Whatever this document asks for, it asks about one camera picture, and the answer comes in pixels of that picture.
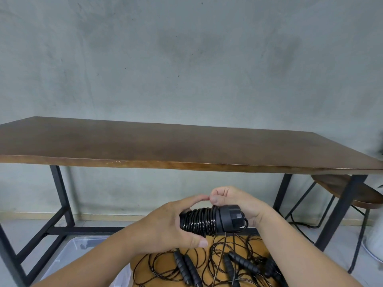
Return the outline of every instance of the forearm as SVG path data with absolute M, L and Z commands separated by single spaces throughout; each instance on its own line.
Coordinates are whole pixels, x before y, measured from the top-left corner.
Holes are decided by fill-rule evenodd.
M 260 215 L 257 228 L 290 287 L 361 287 L 271 207 Z
M 84 256 L 37 283 L 35 287 L 108 287 L 136 255 L 135 243 L 129 241 L 127 236 L 128 233 L 134 233 L 130 228 L 134 226 L 110 236 Z

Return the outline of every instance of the person's left hand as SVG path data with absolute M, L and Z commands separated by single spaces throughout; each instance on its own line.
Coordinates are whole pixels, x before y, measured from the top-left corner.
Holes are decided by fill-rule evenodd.
M 138 222 L 126 227 L 127 243 L 135 244 L 137 253 L 159 253 L 174 248 L 207 247 L 208 241 L 180 228 L 179 214 L 209 196 L 200 194 L 172 201 L 152 211 Z

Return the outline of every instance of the wooden stool seat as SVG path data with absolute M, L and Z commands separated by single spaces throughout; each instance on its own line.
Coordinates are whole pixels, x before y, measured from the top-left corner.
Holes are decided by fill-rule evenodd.
M 311 175 L 313 180 L 334 195 L 340 198 L 348 181 L 351 179 L 350 175 Z M 375 209 L 383 206 L 383 195 L 377 192 L 366 184 L 360 184 L 357 188 L 357 193 L 351 203 L 355 207 L 365 209 Z

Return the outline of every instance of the metal table frame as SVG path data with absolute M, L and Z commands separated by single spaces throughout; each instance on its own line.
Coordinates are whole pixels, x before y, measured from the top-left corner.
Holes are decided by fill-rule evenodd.
M 53 215 L 53 217 L 41 228 L 40 231 L 25 245 L 25 247 L 16 254 L 12 248 L 3 228 L 0 224 L 0 255 L 3 258 L 5 265 L 7 266 L 9 272 L 11 273 L 13 279 L 15 280 L 17 286 L 27 287 L 30 286 L 36 277 L 39 275 L 41 270 L 47 264 L 49 259 L 53 256 L 55 251 L 58 249 L 60 244 L 65 240 L 69 235 L 112 235 L 115 232 L 122 229 L 122 227 L 75 227 L 75 222 L 72 214 L 72 210 L 69 205 L 68 195 L 65 190 L 64 181 L 62 179 L 60 166 L 50 165 L 50 170 L 52 171 L 54 183 L 57 189 L 57 194 L 59 195 L 61 208 L 59 211 Z M 292 174 L 285 174 L 282 183 L 280 185 L 279 191 L 277 193 L 273 208 L 279 212 L 283 198 L 289 186 Z M 321 251 L 324 251 L 328 245 L 330 239 L 335 233 L 337 227 L 341 223 L 344 215 L 346 214 L 348 208 L 351 205 L 352 199 L 355 195 L 356 185 L 358 183 L 363 183 L 367 175 L 353 175 L 346 189 L 344 190 L 342 196 L 340 197 L 336 207 L 334 208 L 332 214 L 330 215 L 323 231 L 321 232 L 315 246 L 318 247 Z M 67 223 L 66 227 L 55 227 L 55 224 L 65 216 Z M 249 235 L 251 233 L 258 233 L 256 229 L 248 229 L 247 232 L 243 232 L 243 235 Z M 58 237 L 53 242 L 53 244 L 48 248 L 36 265 L 32 268 L 29 274 L 26 274 L 22 262 L 27 258 L 27 256 L 36 248 L 36 246 L 41 242 L 41 240 L 48 235 L 57 235 Z

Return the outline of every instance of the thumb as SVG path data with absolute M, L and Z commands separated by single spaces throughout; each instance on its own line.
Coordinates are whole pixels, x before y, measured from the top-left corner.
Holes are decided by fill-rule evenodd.
M 221 195 L 210 196 L 210 202 L 211 202 L 211 204 L 216 205 L 216 206 L 235 204 L 235 202 L 233 201 L 232 198 L 228 198 L 227 196 L 221 196 Z
M 182 244 L 182 247 L 189 249 L 206 248 L 209 245 L 208 240 L 203 236 L 187 231 L 182 231 Z

